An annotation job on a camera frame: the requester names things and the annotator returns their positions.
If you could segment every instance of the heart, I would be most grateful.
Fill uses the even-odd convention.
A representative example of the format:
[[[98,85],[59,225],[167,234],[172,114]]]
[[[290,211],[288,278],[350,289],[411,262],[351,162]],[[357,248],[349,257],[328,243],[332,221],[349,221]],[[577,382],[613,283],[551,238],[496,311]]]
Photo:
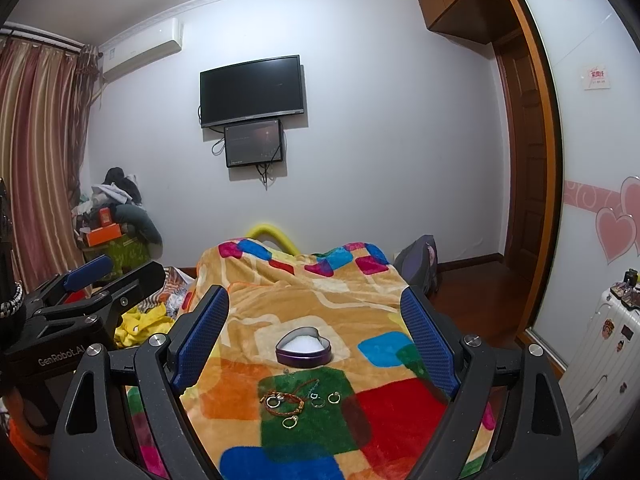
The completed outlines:
[[[603,207],[596,215],[596,232],[607,257],[607,265],[625,254],[636,243],[638,229],[629,215],[616,218],[613,209]]]
[[[640,256],[640,178],[630,176],[625,179],[620,188],[620,202],[622,213],[636,222],[636,251]]]

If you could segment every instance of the patchwork blanket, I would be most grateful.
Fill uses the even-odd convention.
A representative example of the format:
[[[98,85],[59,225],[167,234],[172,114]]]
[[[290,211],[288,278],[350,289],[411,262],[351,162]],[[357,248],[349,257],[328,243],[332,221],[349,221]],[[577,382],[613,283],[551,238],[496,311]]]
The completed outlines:
[[[242,238],[202,255],[188,309],[214,284],[228,290],[228,320],[181,400],[222,476],[404,480],[447,399],[430,383],[402,321],[407,285],[385,255],[353,243],[293,257]],[[302,326],[331,341],[327,366],[296,370],[277,362],[278,341]],[[306,399],[294,428],[260,402],[273,390]],[[328,402],[336,392],[338,402]],[[295,407],[283,403],[275,411]],[[462,476],[481,466],[492,429],[481,425]]]

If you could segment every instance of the metal bolt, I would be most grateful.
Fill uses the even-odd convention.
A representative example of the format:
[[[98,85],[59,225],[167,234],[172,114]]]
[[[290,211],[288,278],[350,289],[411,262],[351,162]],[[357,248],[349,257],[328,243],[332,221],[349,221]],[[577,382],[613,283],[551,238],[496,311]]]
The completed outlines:
[[[468,346],[480,346],[482,344],[482,339],[480,339],[479,335],[468,334],[465,335],[465,344]]]
[[[102,352],[102,345],[100,343],[89,345],[89,348],[86,349],[86,353],[91,356],[98,355],[100,352]]]
[[[149,338],[149,344],[151,346],[162,346],[166,341],[166,336],[164,334],[153,334]]]
[[[533,345],[529,345],[529,353],[531,355],[535,355],[536,357],[540,357],[545,351],[542,349],[542,346],[540,345],[536,345],[535,343],[533,343]]]

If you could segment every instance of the yellow tube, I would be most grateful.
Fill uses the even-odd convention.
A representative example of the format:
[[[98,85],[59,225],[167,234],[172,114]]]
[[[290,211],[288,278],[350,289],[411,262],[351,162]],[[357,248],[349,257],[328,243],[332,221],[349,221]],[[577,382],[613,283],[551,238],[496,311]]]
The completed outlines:
[[[246,236],[247,238],[257,238],[258,236],[264,234],[269,235],[271,238],[274,238],[280,248],[284,252],[291,254],[291,256],[298,256],[300,254],[300,251],[293,244],[293,242],[289,240],[289,237],[287,237],[286,234],[280,231],[280,229],[272,226],[271,224],[258,224],[249,229],[247,231],[247,234],[245,234],[244,236]]]

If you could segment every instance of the curtain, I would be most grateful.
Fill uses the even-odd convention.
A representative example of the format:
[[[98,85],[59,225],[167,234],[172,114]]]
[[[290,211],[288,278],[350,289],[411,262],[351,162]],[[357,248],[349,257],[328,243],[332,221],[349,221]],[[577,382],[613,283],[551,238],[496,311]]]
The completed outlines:
[[[70,204],[88,121],[95,49],[80,55],[9,38],[0,45],[0,176],[9,190],[16,270],[27,290],[82,264]]]

